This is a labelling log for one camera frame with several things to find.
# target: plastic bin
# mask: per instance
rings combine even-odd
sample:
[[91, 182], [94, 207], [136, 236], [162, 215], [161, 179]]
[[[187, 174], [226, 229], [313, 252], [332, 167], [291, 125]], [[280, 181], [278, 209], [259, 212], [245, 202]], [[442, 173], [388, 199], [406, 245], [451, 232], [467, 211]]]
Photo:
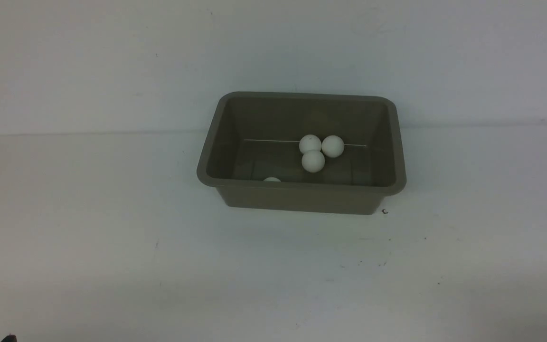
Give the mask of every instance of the plastic bin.
[[[340, 136], [345, 151], [308, 173], [298, 148], [306, 134]], [[230, 93], [215, 111], [198, 178], [232, 207], [373, 214], [406, 184], [396, 106], [374, 96]]]

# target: white wall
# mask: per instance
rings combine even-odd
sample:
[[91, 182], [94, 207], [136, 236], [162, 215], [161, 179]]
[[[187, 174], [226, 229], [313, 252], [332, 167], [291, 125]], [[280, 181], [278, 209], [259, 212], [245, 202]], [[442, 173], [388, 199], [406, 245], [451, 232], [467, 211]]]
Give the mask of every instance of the white wall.
[[0, 0], [0, 134], [206, 128], [235, 90], [547, 121], [547, 1]]

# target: white table surface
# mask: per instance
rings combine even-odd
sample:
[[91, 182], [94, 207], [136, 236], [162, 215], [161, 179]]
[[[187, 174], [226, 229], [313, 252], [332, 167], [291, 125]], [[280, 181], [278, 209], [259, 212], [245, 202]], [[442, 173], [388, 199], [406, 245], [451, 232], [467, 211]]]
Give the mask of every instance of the white table surface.
[[228, 208], [205, 136], [0, 136], [0, 339], [547, 341], [547, 126], [402, 130], [373, 216]]

